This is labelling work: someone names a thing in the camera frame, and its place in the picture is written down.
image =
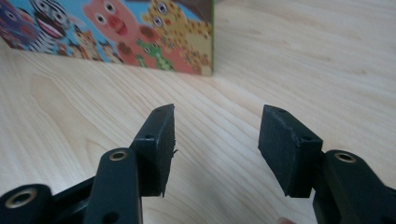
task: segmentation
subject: wood grain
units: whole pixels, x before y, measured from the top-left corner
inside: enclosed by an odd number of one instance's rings
[[[0,193],[57,193],[131,143],[149,112],[175,104],[177,149],[165,198],[145,223],[315,223],[285,198],[262,158],[262,107],[289,110],[364,158],[396,188],[396,4],[379,0],[223,0],[215,74],[196,77],[12,50],[0,42]]]

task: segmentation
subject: pink cartoon character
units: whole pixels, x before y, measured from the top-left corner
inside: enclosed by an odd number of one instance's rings
[[[91,0],[83,7],[85,16],[108,39],[116,43],[117,52],[125,63],[140,65],[138,56],[145,51],[137,45],[138,40],[145,43],[160,41],[157,32],[147,26],[138,24],[134,14],[121,0]],[[179,56],[179,53],[165,53],[163,56],[174,62],[176,71],[194,73],[191,67]],[[156,60],[144,57],[147,67],[156,67]]]

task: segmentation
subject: colorful box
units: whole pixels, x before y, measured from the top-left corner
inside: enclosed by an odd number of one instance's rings
[[[213,4],[0,0],[0,35],[14,49],[209,76]]]

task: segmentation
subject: wooden table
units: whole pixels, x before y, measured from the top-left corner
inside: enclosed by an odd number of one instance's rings
[[[396,4],[223,0],[215,74],[197,77],[9,49],[0,41],[0,194],[57,193],[128,147],[157,106],[175,104],[178,153],[145,223],[315,223],[311,199],[285,198],[262,158],[264,104],[364,158],[396,188]]]

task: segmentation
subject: cartoon zebra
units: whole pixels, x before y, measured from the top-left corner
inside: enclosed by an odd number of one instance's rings
[[[64,8],[55,0],[29,0],[34,9],[35,21],[40,35],[29,46],[31,51],[52,53],[56,40],[66,36],[70,20]]]

